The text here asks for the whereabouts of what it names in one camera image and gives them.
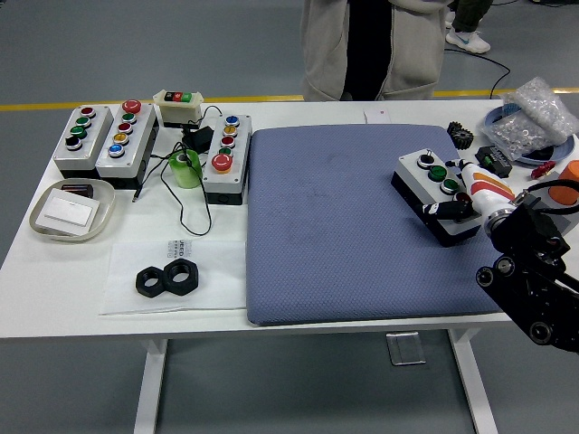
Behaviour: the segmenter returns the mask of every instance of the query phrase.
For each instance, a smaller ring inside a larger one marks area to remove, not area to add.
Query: person
[[[448,2],[304,0],[304,100],[430,98]]]
[[[490,50],[490,44],[478,33],[479,21],[489,11],[493,0],[454,0],[446,17],[450,31],[446,42],[456,45],[467,52],[481,54]]]

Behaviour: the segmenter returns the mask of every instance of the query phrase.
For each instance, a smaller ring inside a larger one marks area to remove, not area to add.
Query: yellow floor line
[[[498,89],[495,95],[505,92],[512,92],[514,89]],[[553,88],[555,94],[579,94],[579,88]],[[437,90],[434,92],[435,98],[460,98],[460,97],[488,97],[490,90]],[[272,95],[272,96],[249,96],[249,97],[221,97],[206,98],[204,102],[209,104],[227,102],[280,102],[280,101],[302,101],[301,95]],[[83,101],[83,102],[49,102],[40,104],[5,104],[0,105],[0,111],[32,111],[32,110],[63,110],[75,109],[78,106],[121,104],[118,101]],[[152,99],[142,99],[142,102],[153,102]]]

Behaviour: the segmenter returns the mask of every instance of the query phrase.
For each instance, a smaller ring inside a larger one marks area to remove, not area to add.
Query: white tray
[[[40,211],[44,207],[46,203],[46,199],[48,198],[51,190],[53,188],[60,189],[63,185],[71,184],[71,185],[78,185],[78,184],[89,184],[92,185],[93,188],[93,199],[95,201],[99,201],[99,209],[92,221],[92,225],[90,226],[90,231],[83,235],[67,235],[59,231],[50,230],[46,228],[41,228],[36,224],[36,219],[40,214]],[[32,212],[30,213],[30,217],[28,218],[28,222],[30,223],[30,227],[38,233],[39,235],[49,238],[51,240],[57,241],[85,241],[89,240],[90,238],[97,235],[107,224],[109,220],[110,214],[112,213],[112,209],[115,205],[115,189],[109,183],[105,181],[101,181],[99,179],[84,179],[84,178],[69,178],[63,179],[56,184],[51,185],[46,189],[43,195],[40,197],[36,205],[34,206]]]

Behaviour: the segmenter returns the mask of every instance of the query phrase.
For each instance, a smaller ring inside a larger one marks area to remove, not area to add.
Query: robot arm
[[[539,200],[530,194],[557,185],[579,192],[579,183],[539,183],[514,198],[502,180],[485,169],[464,161],[450,165],[461,169],[473,209],[502,253],[492,267],[478,270],[479,286],[536,344],[579,352],[579,280],[565,273],[562,256],[570,248],[549,217],[579,212],[579,204],[537,208]]]

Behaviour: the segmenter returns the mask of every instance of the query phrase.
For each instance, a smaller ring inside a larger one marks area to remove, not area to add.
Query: black gear
[[[455,129],[451,132],[452,143],[457,149],[468,149],[472,144],[474,136],[468,129]]]
[[[455,129],[462,129],[462,124],[459,122],[451,122],[449,124],[449,127],[446,128],[446,132],[450,134]]]

